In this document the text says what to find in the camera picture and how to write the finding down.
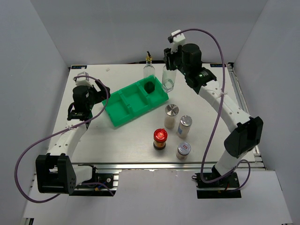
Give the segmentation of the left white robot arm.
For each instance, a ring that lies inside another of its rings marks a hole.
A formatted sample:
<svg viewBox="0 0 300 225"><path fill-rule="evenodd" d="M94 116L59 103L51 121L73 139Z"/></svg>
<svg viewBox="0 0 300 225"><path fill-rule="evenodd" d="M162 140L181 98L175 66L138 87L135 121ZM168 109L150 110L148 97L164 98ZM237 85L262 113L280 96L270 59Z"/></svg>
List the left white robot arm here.
<svg viewBox="0 0 300 225"><path fill-rule="evenodd" d="M76 80L73 88L73 102L67 110L66 130L47 154L36 159L37 187L41 193L69 194L81 183L94 187L99 182L99 175L91 165L72 165L72 155L91 119L95 104L110 97L110 89L100 80L95 83L100 90L86 79Z"/></svg>

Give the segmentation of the glass bottle with dark bottom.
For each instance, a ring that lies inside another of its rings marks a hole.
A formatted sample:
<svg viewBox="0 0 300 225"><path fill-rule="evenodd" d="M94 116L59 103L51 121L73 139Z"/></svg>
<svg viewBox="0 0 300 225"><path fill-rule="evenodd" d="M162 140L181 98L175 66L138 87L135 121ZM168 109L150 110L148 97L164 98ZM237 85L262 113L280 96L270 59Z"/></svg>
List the glass bottle with dark bottom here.
<svg viewBox="0 0 300 225"><path fill-rule="evenodd" d="M147 51L146 65L143 68L143 77L145 79L144 89L150 94L155 90L155 68L152 65L152 56Z"/></svg>

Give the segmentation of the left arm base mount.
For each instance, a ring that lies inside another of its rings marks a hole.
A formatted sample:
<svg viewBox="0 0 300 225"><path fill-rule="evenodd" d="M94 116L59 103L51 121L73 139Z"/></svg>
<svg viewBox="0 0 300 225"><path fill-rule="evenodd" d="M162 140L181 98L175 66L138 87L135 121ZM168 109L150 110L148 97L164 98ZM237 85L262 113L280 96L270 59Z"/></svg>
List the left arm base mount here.
<svg viewBox="0 0 300 225"><path fill-rule="evenodd" d="M79 165L92 168L92 176L89 180L77 185L71 196L112 197L116 193L119 173L118 170L97 168L96 165Z"/></svg>

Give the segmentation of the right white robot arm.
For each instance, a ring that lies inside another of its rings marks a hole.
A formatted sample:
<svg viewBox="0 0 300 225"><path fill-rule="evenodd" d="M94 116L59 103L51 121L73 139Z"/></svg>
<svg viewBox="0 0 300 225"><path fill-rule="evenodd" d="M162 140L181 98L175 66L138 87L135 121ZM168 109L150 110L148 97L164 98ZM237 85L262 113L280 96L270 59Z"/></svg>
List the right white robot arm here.
<svg viewBox="0 0 300 225"><path fill-rule="evenodd" d="M263 120L243 111L227 94L225 86L217 77L202 66L202 52L196 44L178 45L175 50L164 49L164 62L171 71L178 70L184 75L186 84L206 100L222 119L230 134L224 141L225 151L213 166L210 176L200 173L203 183L224 186L244 156L260 142Z"/></svg>

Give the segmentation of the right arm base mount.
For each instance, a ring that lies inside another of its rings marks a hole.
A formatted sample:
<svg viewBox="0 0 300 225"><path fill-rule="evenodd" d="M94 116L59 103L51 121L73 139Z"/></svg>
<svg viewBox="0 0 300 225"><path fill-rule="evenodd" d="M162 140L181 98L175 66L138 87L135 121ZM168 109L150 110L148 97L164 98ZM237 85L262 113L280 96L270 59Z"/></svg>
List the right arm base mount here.
<svg viewBox="0 0 300 225"><path fill-rule="evenodd" d="M200 173L192 176L196 182L196 192L198 199L233 199L241 198L241 191L236 190L240 187L237 173L232 173L214 183L204 183L201 180Z"/></svg>

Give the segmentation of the glass bottle gold black pourer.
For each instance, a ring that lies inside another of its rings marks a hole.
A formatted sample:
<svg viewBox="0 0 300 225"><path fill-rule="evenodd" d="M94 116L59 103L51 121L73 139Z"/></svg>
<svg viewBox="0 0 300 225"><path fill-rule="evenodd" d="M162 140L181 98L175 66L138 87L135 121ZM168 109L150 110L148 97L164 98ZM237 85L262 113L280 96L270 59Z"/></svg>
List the glass bottle gold black pourer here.
<svg viewBox="0 0 300 225"><path fill-rule="evenodd" d="M163 67L162 74L162 89L165 93L168 93L173 90L175 79L176 79L176 70L168 70L166 65Z"/></svg>

